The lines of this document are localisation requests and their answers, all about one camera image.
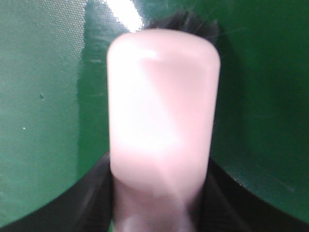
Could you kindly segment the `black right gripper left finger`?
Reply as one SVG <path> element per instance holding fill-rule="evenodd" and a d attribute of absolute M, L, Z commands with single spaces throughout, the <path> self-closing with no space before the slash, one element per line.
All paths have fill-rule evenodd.
<path fill-rule="evenodd" d="M 106 152 L 71 188 L 2 232 L 107 232 L 112 219 L 112 176 Z"/>

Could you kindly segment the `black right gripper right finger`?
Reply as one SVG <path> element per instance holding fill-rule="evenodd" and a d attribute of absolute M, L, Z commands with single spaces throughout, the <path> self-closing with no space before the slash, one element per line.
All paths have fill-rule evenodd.
<path fill-rule="evenodd" d="M 199 232 L 307 232 L 309 225 L 259 199 L 209 160 Z"/>

